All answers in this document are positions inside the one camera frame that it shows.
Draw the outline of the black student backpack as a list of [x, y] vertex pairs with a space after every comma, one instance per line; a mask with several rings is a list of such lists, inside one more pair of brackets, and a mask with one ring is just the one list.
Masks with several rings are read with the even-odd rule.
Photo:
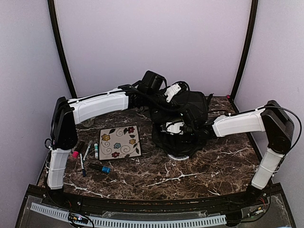
[[209, 104], [213, 94], [185, 91], [175, 95], [172, 101], [184, 106], [176, 112], [158, 108], [149, 110], [152, 121], [152, 142], [167, 155], [176, 158], [192, 157], [207, 143], [210, 134], [203, 129], [208, 120]]

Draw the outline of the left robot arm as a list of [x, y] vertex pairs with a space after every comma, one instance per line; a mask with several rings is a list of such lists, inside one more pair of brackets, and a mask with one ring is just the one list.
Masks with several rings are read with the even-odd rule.
[[48, 199], [57, 207], [67, 203], [67, 196], [60, 191], [64, 184], [67, 159], [78, 141], [76, 125], [97, 116], [134, 107], [157, 107], [167, 112], [177, 111], [166, 95], [156, 92], [145, 94], [132, 85], [83, 98], [57, 100], [50, 132], [50, 159], [48, 160], [47, 186], [51, 189]]

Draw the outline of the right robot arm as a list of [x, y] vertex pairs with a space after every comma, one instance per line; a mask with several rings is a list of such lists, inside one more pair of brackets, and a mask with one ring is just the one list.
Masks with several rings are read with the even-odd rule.
[[268, 139], [267, 151], [251, 181], [251, 189], [242, 196], [247, 206], [253, 206], [261, 198], [261, 192], [279, 169], [284, 157], [294, 147], [292, 142], [294, 123], [289, 118], [288, 109], [282, 108], [275, 100], [265, 106], [236, 114], [225, 114], [208, 120], [203, 125], [190, 126], [183, 114], [180, 120], [167, 122], [160, 132], [169, 135], [182, 135], [195, 139], [197, 143], [249, 132], [265, 132]]

